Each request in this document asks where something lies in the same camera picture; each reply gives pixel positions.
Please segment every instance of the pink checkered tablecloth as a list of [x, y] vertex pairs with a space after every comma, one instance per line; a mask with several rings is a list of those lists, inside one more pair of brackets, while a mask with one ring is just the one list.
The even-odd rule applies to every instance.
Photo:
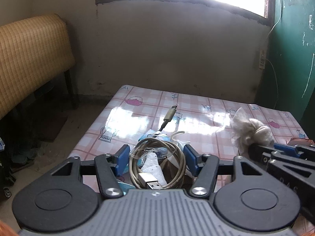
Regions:
[[[170, 135], [175, 131], [185, 131], [177, 139], [190, 141], [200, 154], [210, 153], [220, 159], [233, 159], [237, 155], [237, 148], [231, 142], [233, 130], [230, 119], [240, 107], [244, 108], [249, 118], [256, 118], [268, 125], [278, 143], [286, 144], [292, 137], [307, 138], [289, 112], [254, 104], [124, 85], [90, 126], [70, 156], [91, 160], [100, 154], [114, 154], [123, 144], [128, 144], [132, 149], [149, 129], [159, 129], [168, 109], [173, 105], [177, 105], [177, 113], [163, 132]], [[216, 190], [225, 185], [225, 178], [218, 176]], [[83, 182], [98, 190], [94, 177], [85, 177]], [[297, 234], [302, 234], [314, 230], [314, 226], [300, 216], [294, 230]]]

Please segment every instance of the wall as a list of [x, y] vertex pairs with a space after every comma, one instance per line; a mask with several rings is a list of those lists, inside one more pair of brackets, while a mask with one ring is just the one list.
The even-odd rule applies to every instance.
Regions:
[[306, 135], [309, 139], [313, 139], [315, 141], [315, 90], [313, 91], [310, 101], [306, 106], [304, 114], [301, 118], [300, 125], [305, 131]]
[[32, 15], [32, 0], [0, 0], [0, 26]]
[[[282, 0], [282, 19], [270, 37], [269, 59], [275, 67], [279, 86], [276, 108], [291, 112], [298, 121], [315, 86], [315, 68], [310, 75], [315, 63], [314, 2], [315, 0]], [[276, 20], [279, 15], [280, 3], [276, 0]], [[256, 103], [273, 108], [276, 97], [274, 73], [270, 64], [267, 64]]]
[[33, 14], [45, 13], [68, 23], [79, 94], [111, 95], [130, 84], [254, 101], [257, 54], [270, 30], [257, 21], [201, 4], [34, 0]]

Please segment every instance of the orange object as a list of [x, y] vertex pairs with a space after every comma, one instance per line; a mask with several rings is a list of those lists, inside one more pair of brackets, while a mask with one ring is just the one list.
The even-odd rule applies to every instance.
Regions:
[[0, 221], [0, 236], [18, 236], [18, 234], [10, 226]]
[[301, 236], [315, 236], [315, 232], [306, 232], [303, 233]]
[[288, 143], [288, 145], [303, 145], [303, 146], [310, 146], [314, 145], [314, 141], [308, 138], [299, 138], [299, 137], [292, 137]]

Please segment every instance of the white wall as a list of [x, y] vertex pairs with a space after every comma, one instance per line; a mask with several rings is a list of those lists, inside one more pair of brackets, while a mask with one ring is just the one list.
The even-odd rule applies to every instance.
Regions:
[[32, 0], [0, 0], [0, 26], [31, 15]]
[[33, 14], [45, 13], [68, 22], [79, 94], [111, 95], [130, 84], [254, 100], [257, 51], [270, 29], [254, 20], [190, 3], [34, 0]]

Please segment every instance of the rattan headboard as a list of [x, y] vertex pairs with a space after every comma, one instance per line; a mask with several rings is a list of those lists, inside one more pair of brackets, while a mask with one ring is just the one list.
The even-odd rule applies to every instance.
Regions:
[[0, 119], [75, 64], [66, 24], [56, 14], [0, 27]]

